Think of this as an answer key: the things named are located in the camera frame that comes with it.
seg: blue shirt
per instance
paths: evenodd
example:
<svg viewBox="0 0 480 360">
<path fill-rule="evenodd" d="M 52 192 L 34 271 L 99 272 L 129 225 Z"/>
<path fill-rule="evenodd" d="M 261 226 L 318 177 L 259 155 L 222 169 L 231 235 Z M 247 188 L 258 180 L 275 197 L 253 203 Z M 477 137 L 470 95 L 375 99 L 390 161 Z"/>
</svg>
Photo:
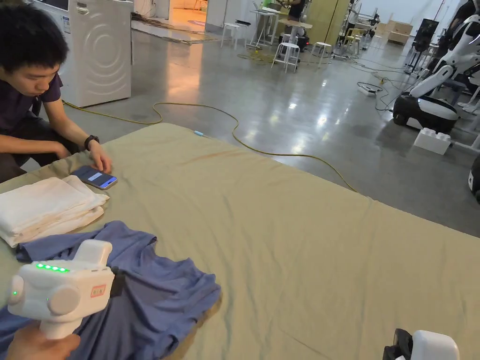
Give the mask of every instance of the blue shirt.
<svg viewBox="0 0 480 360">
<path fill-rule="evenodd" d="M 75 333 L 81 342 L 69 359 L 158 359 L 175 350 L 202 315 L 219 299 L 215 275 L 198 270 L 192 260 L 174 262 L 155 254 L 156 237 L 133 231 L 120 221 L 99 230 L 54 235 L 18 247 L 17 259 L 31 262 L 72 259 L 86 239 L 112 243 L 108 266 L 126 272 L 121 296 L 85 317 Z M 0 310 L 0 359 L 18 329 L 31 320 Z"/>
<path fill-rule="evenodd" d="M 55 74 L 48 90 L 39 96 L 40 100 L 44 103 L 57 101 L 60 99 L 61 86 L 60 77 Z M 23 95 L 9 83 L 0 80 L 0 134 L 8 135 L 27 116 L 34 99 L 34 96 Z"/>
</svg>

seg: folded white towel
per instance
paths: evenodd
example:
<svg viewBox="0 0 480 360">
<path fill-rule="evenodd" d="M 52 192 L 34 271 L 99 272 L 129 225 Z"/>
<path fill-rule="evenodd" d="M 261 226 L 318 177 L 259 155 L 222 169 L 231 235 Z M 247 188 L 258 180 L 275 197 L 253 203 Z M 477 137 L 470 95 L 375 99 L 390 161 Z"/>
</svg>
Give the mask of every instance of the folded white towel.
<svg viewBox="0 0 480 360">
<path fill-rule="evenodd" d="M 109 199 L 76 176 L 50 178 L 0 194 L 0 237 L 11 247 L 48 235 L 65 234 L 102 216 Z"/>
</svg>

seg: white washing machine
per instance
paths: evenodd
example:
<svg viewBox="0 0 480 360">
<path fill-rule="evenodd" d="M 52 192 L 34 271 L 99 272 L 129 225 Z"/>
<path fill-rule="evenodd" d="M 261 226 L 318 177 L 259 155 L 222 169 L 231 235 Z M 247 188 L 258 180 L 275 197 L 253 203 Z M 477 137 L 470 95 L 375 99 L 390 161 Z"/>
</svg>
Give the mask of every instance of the white washing machine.
<svg viewBox="0 0 480 360">
<path fill-rule="evenodd" d="M 70 49 L 59 70 L 62 99 L 78 107 L 132 95 L 133 2 L 33 0 L 48 12 Z"/>
</svg>

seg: black wheel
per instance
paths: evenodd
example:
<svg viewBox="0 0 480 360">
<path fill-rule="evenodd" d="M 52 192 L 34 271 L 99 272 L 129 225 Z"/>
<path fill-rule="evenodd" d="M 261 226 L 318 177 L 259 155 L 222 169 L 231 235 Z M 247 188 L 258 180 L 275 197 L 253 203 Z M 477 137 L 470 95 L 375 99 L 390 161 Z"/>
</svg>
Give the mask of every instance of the black wheel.
<svg viewBox="0 0 480 360">
<path fill-rule="evenodd" d="M 393 122 L 397 125 L 405 126 L 407 124 L 407 118 L 401 114 L 394 114 Z"/>
</svg>

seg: gray polished floor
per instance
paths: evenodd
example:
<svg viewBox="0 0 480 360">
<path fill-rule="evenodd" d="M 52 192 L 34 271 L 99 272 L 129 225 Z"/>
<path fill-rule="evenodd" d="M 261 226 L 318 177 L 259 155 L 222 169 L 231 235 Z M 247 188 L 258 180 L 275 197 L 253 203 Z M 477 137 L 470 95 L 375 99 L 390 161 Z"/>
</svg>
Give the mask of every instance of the gray polished floor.
<svg viewBox="0 0 480 360">
<path fill-rule="evenodd" d="M 152 105 L 160 101 L 206 104 L 225 110 L 240 121 L 237 135 L 268 152 L 319 156 L 342 173 L 360 193 L 400 210 L 480 236 L 480 205 L 467 188 L 474 159 L 463 150 L 439 156 L 412 147 L 417 131 L 396 126 L 389 112 L 375 110 L 375 99 L 357 91 L 358 81 L 378 84 L 369 70 L 333 60 L 326 70 L 302 63 L 298 72 L 280 65 L 239 58 L 239 46 L 220 48 L 218 42 L 187 46 L 134 32 L 132 97 L 91 108 L 137 121 L 156 121 Z M 381 76 L 413 82 L 398 70 L 409 47 L 387 44 L 369 49 L 359 60 L 382 68 Z M 395 82 L 395 86 L 408 86 Z M 387 82 L 387 103 L 400 90 Z M 238 144 L 231 136 L 233 119 L 207 108 L 159 107 L 164 121 L 199 130 Z M 110 140 L 140 125 L 69 109 L 86 131 Z M 307 158 L 275 160 L 344 186 L 327 165 Z"/>
</svg>

